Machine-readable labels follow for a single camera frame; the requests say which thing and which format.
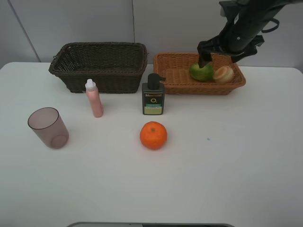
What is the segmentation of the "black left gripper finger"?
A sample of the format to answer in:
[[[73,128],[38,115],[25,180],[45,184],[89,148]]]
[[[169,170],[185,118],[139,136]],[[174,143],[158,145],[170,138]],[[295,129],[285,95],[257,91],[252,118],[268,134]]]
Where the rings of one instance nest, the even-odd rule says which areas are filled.
[[[209,62],[212,62],[212,56],[209,52],[199,52],[199,60],[198,60],[198,65],[199,68],[203,68],[206,66]]]

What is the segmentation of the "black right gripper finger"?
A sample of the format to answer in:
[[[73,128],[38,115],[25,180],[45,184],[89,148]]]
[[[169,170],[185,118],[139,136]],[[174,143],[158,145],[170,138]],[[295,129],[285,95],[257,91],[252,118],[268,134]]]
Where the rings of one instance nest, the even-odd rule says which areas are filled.
[[[232,63],[237,63],[240,60],[255,55],[254,52],[242,52],[242,53],[233,53],[231,54]]]

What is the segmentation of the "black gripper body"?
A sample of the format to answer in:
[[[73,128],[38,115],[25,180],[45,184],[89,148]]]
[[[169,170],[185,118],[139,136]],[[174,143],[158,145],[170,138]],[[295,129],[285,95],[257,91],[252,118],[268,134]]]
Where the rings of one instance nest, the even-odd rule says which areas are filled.
[[[212,53],[229,55],[231,57],[248,57],[255,55],[257,48],[264,43],[262,35],[246,38],[235,24],[226,23],[219,35],[198,44],[197,50],[200,56],[206,57]]]

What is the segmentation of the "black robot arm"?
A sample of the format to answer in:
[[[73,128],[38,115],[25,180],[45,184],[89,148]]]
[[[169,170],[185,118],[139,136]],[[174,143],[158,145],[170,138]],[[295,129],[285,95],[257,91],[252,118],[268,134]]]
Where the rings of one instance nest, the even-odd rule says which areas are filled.
[[[236,63],[257,54],[264,43],[259,33],[270,33],[279,28],[274,16],[286,5],[301,0],[227,0],[220,1],[221,15],[227,22],[219,35],[198,44],[198,65],[203,68],[212,61],[212,54],[228,55]]]

